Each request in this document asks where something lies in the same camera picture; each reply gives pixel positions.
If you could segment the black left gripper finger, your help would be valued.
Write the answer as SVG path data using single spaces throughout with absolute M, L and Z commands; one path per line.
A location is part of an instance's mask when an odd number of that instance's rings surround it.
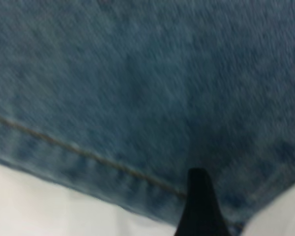
M 175 236 L 229 236 L 206 170 L 188 171 L 187 198 Z

